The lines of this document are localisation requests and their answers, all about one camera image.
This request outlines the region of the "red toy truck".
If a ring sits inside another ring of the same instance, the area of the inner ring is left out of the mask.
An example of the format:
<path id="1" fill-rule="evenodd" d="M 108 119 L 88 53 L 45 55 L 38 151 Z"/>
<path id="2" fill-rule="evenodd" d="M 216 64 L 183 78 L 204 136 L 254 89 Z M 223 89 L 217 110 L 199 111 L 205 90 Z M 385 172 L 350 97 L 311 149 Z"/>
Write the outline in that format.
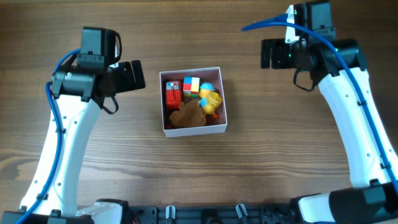
<path id="1" fill-rule="evenodd" d="M 166 83 L 165 105 L 168 110 L 178 110 L 182 102 L 181 81 L 172 80 Z"/>

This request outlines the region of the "colourful two-by-two puzzle cube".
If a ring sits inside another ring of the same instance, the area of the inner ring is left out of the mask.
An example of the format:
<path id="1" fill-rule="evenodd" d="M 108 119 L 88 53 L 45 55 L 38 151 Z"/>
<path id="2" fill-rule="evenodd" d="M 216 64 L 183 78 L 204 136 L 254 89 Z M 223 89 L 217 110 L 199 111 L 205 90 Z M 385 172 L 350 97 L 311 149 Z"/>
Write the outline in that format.
<path id="1" fill-rule="evenodd" d="M 198 97 L 200 89 L 200 78 L 199 77 L 184 77 L 183 80 L 183 95 L 186 97 Z"/>

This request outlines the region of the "yellow round plastic wheel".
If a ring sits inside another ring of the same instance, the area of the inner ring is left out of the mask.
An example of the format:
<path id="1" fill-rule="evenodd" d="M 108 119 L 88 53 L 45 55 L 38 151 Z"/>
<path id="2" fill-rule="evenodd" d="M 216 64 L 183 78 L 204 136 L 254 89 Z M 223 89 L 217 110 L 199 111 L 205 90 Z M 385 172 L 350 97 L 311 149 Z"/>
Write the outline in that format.
<path id="1" fill-rule="evenodd" d="M 215 91 L 210 91 L 206 96 L 206 101 L 212 107 L 218 108 L 223 100 L 219 93 Z"/>

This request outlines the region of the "white cardboard box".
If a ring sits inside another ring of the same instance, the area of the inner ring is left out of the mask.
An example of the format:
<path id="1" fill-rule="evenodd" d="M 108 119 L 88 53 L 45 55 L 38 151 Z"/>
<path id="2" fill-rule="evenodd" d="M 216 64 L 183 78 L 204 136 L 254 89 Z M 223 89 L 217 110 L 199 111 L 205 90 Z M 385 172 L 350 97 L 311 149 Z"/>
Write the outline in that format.
<path id="1" fill-rule="evenodd" d="M 183 80 L 184 77 L 199 77 L 200 78 L 200 86 L 202 83 L 211 83 L 216 91 L 222 97 L 222 103 L 217 108 L 216 112 L 219 115 L 218 119 L 214 119 L 211 115 L 205 115 L 206 124 L 200 127 L 194 128 L 177 128 L 177 129 L 166 129 L 165 128 L 165 120 L 167 108 L 165 105 L 165 87 L 166 83 L 172 80 L 181 81 L 182 84 L 182 102 L 188 103 L 191 100 L 200 101 L 199 97 L 186 97 L 183 95 Z M 180 136 L 192 136 L 198 134 L 213 134 L 213 133 L 223 133 L 226 131 L 226 127 L 228 125 L 227 115 L 226 115 L 226 106 L 224 100 L 224 91 L 223 91 L 223 83 L 221 78 L 221 71 L 218 67 L 213 68 L 197 68 L 190 70 L 177 70 L 177 71 L 168 71 L 160 73 L 160 87 L 161 87 L 161 105 L 162 105 L 162 121 L 163 121 L 163 130 L 165 135 L 168 138 L 180 137 Z"/>

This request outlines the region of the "yellow duck toy blue hat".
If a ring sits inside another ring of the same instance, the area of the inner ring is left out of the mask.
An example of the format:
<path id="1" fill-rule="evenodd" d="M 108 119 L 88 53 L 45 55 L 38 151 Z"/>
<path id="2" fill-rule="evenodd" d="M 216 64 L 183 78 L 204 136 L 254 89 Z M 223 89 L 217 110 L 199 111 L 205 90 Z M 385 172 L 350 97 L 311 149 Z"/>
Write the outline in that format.
<path id="1" fill-rule="evenodd" d="M 204 115 L 211 115 L 214 119 L 218 119 L 217 108 L 222 103 L 221 95 L 211 83 L 202 83 L 199 89 L 199 105 Z"/>

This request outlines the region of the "brown plush capybara with orange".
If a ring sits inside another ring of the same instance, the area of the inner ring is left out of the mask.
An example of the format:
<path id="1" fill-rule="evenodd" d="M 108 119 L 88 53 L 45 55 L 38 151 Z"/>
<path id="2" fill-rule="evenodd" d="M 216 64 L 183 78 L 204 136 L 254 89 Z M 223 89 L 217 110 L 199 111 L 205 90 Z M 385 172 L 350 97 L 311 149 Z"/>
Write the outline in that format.
<path id="1" fill-rule="evenodd" d="M 198 100 L 181 102 L 176 110 L 167 110 L 166 129 L 194 128 L 204 126 L 206 118 Z"/>

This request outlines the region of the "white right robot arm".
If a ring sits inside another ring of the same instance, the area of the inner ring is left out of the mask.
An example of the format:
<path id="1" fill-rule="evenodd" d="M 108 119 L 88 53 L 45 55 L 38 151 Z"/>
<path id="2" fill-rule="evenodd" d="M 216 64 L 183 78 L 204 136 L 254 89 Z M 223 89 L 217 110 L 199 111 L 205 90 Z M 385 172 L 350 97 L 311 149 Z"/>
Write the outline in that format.
<path id="1" fill-rule="evenodd" d="M 376 223 L 397 217 L 397 154 L 354 39 L 338 40 L 328 1 L 289 6 L 253 29 L 285 27 L 283 39 L 262 41 L 262 68 L 307 72 L 331 109 L 348 158 L 351 188 L 292 199 L 291 223 Z"/>

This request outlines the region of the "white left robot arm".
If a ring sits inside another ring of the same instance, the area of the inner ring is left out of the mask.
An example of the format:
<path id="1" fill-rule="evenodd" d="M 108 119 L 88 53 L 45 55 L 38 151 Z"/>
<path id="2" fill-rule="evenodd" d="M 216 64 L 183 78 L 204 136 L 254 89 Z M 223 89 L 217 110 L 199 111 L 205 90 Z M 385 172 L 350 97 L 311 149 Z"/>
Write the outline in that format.
<path id="1" fill-rule="evenodd" d="M 120 35 L 84 27 L 79 49 L 56 65 L 45 91 L 51 109 L 49 129 L 32 183 L 18 211 L 3 223 L 131 223 L 125 200 L 99 199 L 78 209 L 77 190 L 89 136 L 104 101 L 146 85 L 139 60 L 121 61 Z"/>

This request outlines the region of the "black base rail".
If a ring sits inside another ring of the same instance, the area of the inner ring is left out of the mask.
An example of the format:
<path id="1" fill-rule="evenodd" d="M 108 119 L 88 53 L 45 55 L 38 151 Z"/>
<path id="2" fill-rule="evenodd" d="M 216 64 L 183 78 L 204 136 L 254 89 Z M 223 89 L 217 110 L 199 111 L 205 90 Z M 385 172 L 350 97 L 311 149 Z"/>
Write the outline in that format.
<path id="1" fill-rule="evenodd" d="M 215 207 L 178 207 L 168 205 L 131 206 L 133 223 L 151 224 L 284 224 L 291 223 L 287 204 L 245 205 Z"/>

